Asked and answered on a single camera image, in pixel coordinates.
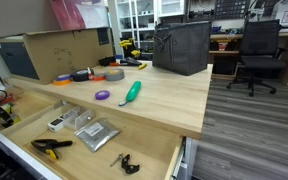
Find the black office chair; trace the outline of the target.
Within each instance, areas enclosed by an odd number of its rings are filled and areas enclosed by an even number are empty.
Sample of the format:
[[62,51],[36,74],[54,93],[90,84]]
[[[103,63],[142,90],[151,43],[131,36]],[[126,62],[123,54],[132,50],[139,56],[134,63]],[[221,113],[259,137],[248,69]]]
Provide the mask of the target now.
[[250,90],[249,96],[254,96],[254,85],[258,84],[270,88],[270,93],[275,94],[277,89],[255,78],[258,70],[281,70],[286,63],[279,59],[284,51],[278,47],[279,20],[250,22],[245,24],[241,40],[239,55],[242,68],[246,70],[247,77],[236,76],[226,88],[233,84],[247,83]]

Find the white drawer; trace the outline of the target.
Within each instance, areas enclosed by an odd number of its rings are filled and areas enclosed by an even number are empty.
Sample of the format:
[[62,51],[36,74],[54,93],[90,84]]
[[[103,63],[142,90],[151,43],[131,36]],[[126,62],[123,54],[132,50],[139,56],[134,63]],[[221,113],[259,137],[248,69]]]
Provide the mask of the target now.
[[5,116],[10,116],[12,122],[8,123],[0,117],[0,131],[21,123],[38,114],[45,114],[53,110],[59,101],[34,92],[27,92],[13,88],[7,93],[0,93],[0,108]]
[[74,104],[39,111],[1,134],[48,180],[170,180],[182,137]]

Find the clear plastic box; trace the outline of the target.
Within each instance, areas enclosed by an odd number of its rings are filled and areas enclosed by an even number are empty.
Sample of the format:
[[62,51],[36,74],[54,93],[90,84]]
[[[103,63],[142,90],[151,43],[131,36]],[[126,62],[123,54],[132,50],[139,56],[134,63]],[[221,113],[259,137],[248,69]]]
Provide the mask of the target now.
[[64,125],[73,130],[79,130],[87,123],[89,123],[93,117],[93,110],[82,108],[80,106],[76,106],[61,115],[61,118],[64,121]]

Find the black tape roll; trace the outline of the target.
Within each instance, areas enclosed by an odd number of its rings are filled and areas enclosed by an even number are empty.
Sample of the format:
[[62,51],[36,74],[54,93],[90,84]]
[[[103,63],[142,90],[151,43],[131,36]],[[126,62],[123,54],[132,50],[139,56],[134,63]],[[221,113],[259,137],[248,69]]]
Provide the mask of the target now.
[[89,74],[94,74],[94,71],[92,69],[81,69],[73,72],[71,76],[75,82],[82,82],[89,79]]

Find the grey duct tape roll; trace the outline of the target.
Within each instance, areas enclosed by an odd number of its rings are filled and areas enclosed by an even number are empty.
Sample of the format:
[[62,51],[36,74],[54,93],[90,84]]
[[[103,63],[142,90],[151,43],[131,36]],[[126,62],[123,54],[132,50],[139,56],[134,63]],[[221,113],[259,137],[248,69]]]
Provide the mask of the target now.
[[124,77],[124,70],[121,68],[114,68],[105,72],[105,79],[107,81],[119,81]]

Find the right white drawer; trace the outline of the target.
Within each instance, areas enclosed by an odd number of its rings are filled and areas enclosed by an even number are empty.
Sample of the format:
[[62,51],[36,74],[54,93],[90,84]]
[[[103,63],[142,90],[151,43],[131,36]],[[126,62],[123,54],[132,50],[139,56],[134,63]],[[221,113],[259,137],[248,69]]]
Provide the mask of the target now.
[[74,104],[39,111],[1,134],[48,180],[170,180],[182,137]]

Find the purple tape roll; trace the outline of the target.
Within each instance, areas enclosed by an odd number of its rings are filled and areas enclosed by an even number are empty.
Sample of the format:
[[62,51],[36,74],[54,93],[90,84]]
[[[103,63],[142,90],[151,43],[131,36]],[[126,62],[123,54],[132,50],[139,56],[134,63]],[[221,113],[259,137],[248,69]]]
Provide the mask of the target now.
[[107,90],[101,90],[95,93],[95,98],[97,100],[105,100],[110,96],[110,92]]

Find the black yellow spring clamp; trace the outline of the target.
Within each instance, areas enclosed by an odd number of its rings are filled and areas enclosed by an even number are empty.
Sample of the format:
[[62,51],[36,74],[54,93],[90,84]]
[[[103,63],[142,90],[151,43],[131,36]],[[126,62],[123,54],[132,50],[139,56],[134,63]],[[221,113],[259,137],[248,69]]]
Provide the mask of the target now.
[[31,145],[35,147],[40,152],[49,154],[52,159],[57,160],[58,155],[55,152],[56,148],[71,146],[73,142],[71,140],[67,141],[57,141],[55,139],[37,139],[31,142]]

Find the small orange tape roll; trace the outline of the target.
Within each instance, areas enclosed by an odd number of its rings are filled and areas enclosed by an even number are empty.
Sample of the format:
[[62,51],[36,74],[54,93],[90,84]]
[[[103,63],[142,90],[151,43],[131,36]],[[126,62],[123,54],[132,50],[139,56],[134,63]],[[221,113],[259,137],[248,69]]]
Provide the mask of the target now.
[[105,80],[105,74],[96,74],[93,76],[93,80],[94,81],[102,81]]

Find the white remote device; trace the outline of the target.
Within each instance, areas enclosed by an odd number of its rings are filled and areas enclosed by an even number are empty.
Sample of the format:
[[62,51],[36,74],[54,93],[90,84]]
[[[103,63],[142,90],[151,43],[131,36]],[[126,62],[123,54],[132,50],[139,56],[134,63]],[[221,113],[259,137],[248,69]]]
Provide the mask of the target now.
[[48,123],[48,128],[53,132],[57,132],[61,130],[63,127],[64,127],[64,120],[62,118],[56,118]]

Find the yellow clamps on table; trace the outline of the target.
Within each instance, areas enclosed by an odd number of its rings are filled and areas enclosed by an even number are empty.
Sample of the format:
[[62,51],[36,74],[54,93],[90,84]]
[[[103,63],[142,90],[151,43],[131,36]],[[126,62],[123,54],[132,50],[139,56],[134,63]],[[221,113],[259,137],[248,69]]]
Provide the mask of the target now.
[[138,61],[141,52],[135,47],[133,38],[121,38],[119,45],[124,52],[124,58],[121,59],[119,63],[120,66],[137,66],[139,70],[142,70],[147,66],[146,63]]

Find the white shelving unit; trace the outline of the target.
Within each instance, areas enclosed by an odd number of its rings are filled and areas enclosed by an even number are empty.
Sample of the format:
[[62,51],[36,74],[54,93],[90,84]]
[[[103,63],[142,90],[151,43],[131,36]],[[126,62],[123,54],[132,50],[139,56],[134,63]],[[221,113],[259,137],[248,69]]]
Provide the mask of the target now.
[[169,19],[183,19],[186,0],[108,0],[115,54],[123,56],[119,42],[132,38],[144,59],[153,56],[155,26]]

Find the black clamp bracket with screw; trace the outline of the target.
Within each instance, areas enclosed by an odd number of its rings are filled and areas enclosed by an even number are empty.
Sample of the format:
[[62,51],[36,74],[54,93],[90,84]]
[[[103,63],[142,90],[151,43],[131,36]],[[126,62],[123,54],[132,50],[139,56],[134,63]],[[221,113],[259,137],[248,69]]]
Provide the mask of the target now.
[[129,163],[130,155],[127,154],[124,156],[123,154],[119,154],[117,158],[110,164],[113,167],[118,161],[121,162],[121,167],[125,170],[126,174],[134,174],[140,170],[139,165],[133,165]]

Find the blue and orange tape stack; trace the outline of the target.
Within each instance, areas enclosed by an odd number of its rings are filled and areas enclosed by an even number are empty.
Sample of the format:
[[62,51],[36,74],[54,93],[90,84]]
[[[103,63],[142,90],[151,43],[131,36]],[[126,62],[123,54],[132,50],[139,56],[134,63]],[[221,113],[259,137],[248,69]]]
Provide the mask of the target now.
[[53,80],[54,85],[66,85],[71,82],[70,74],[62,74]]

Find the green handled brush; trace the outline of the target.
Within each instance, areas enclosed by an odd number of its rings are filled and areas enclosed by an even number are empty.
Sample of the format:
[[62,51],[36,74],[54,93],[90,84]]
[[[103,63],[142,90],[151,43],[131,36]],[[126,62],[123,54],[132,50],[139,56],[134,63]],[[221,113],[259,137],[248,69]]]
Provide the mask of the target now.
[[129,91],[128,91],[127,95],[126,95],[126,98],[123,101],[120,101],[118,103],[118,105],[119,106],[124,106],[128,102],[133,101],[136,98],[140,88],[141,88],[141,82],[140,81],[135,81],[133,83],[133,85],[131,86],[131,88],[129,89]]

